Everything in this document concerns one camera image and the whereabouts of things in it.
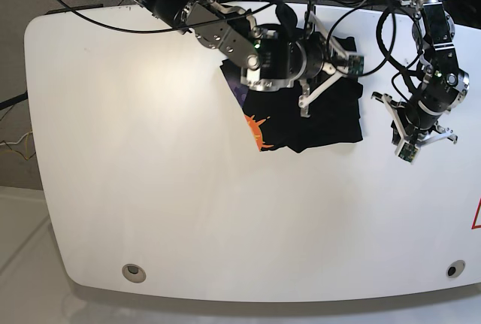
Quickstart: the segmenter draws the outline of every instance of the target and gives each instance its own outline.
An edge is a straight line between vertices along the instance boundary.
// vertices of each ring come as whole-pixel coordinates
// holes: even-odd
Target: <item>white table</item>
[[[249,4],[256,8],[259,5]],[[293,5],[302,16],[305,5]],[[344,8],[318,8],[329,27]],[[91,10],[131,29],[165,25],[138,7]],[[382,56],[379,13],[359,11],[366,70]],[[274,22],[274,10],[258,14]],[[415,56],[398,18],[400,62]],[[390,35],[389,20],[384,29]],[[221,301],[327,301],[424,292],[481,281],[481,33],[457,27],[466,100],[442,125],[459,142],[396,158],[391,119],[370,100],[390,92],[386,66],[361,82],[365,139],[259,153],[219,65],[194,35],[129,35],[71,14],[26,32],[26,73],[42,182],[69,276],[123,292]],[[446,270],[466,261],[460,277]],[[125,264],[147,279],[128,282]]]

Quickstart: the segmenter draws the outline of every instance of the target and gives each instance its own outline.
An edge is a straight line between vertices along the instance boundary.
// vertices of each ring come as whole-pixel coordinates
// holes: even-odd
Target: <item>robotic arm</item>
[[[327,42],[328,31],[310,3],[304,28],[299,29],[294,11],[281,0],[270,3],[277,6],[280,24],[260,26],[253,16],[255,11],[224,6],[218,0],[135,1],[181,33],[190,32],[192,27],[199,43],[209,49],[219,49],[241,67],[240,81],[250,89],[277,91],[293,87],[298,80],[303,89],[299,98],[303,117],[309,117],[309,104],[340,77],[356,76],[364,69],[362,56],[346,52],[333,38]],[[406,102],[395,102],[391,96],[375,92],[373,98],[381,101],[392,116],[396,155],[413,162],[420,148],[427,144],[443,138],[457,141],[452,130],[439,126],[438,119],[464,100],[469,77],[458,66],[452,44],[454,23],[445,13],[442,0],[401,0],[401,4],[416,9],[419,25],[413,27],[413,37],[422,55],[415,71],[392,57],[389,61],[404,78],[411,97]],[[388,15],[386,11],[378,25],[378,44],[385,56],[387,49],[380,32]],[[310,80],[320,71],[331,76],[311,92]],[[416,87],[411,77],[420,79],[421,83]]]

